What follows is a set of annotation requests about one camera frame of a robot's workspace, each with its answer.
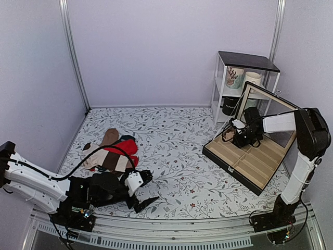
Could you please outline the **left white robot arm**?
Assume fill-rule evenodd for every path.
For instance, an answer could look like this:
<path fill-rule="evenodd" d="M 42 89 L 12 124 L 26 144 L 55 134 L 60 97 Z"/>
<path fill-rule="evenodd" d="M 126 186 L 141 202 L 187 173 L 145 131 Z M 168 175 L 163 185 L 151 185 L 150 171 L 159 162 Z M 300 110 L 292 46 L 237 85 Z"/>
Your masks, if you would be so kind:
<path fill-rule="evenodd" d="M 77 222 L 76 213 L 88 217 L 96 207 L 126 202 L 129 209 L 139 213 L 158 200 L 151 197 L 141 202 L 135 195 L 152 180 L 149 170 L 138 171 L 132 166 L 120 177 L 107 171 L 88 178 L 75 177 L 74 171 L 60 176 L 24 159 L 15 146 L 11 141 L 1 145 L 1 188 L 56 214 L 66 226 Z"/>

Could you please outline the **beige striped ribbed sock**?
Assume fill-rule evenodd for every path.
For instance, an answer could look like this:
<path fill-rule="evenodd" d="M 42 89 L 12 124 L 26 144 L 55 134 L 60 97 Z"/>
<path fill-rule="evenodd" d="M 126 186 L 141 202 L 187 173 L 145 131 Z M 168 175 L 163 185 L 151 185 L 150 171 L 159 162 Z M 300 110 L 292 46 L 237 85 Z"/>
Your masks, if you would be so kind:
<path fill-rule="evenodd" d="M 232 127 L 226 128 L 223 133 L 222 133 L 222 141 L 223 142 L 228 142 L 230 140 L 233 140 L 235 136 L 235 129 Z"/>

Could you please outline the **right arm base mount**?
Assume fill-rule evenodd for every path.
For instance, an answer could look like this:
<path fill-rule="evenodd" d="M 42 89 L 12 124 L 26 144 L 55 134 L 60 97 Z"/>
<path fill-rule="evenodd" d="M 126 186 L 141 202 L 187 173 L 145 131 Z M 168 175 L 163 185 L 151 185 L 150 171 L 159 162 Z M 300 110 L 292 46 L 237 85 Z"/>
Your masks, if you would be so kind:
<path fill-rule="evenodd" d="M 286 205 L 282 200 L 281 195 L 278 195 L 272 212 L 263 212 L 259 210 L 253 211 L 249 215 L 248 220 L 254 231 L 262 232 L 290 225 L 290 229 L 269 233 L 267 238 L 274 245 L 281 245 L 294 240 L 303 231 L 309 216 L 309 210 L 302 200 L 302 194 L 303 192 L 300 193 L 296 203 L 289 205 Z M 299 204 L 305 208 L 306 215 L 300 230 L 296 232 L 294 226 L 294 223 L 296 222 L 294 211 Z"/>

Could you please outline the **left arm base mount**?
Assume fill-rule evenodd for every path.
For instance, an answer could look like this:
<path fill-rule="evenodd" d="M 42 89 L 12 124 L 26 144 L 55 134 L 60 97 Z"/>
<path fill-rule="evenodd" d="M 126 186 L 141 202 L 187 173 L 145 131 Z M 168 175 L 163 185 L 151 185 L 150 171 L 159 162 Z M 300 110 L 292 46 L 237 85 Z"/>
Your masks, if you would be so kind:
<path fill-rule="evenodd" d="M 96 217 L 92 208 L 82 208 L 70 203 L 60 203 L 55 214 L 50 215 L 50 220 L 67 229 L 77 229 L 92 232 Z"/>

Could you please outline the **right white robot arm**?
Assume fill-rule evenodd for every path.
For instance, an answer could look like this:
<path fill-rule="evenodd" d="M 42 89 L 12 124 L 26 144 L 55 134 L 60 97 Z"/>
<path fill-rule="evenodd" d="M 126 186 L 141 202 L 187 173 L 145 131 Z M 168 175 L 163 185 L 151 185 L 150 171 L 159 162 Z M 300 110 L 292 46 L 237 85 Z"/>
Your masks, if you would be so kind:
<path fill-rule="evenodd" d="M 257 108 L 246 109 L 249 121 L 232 118 L 229 122 L 235 130 L 232 143 L 241 148 L 262 139 L 263 134 L 295 132 L 298 157 L 289 182 L 277 197 L 269 223 L 280 227 L 293 215 L 310 184 L 315 168 L 321 163 L 331 144 L 328 125 L 317 108 L 302 108 L 276 115 L 260 116 Z"/>

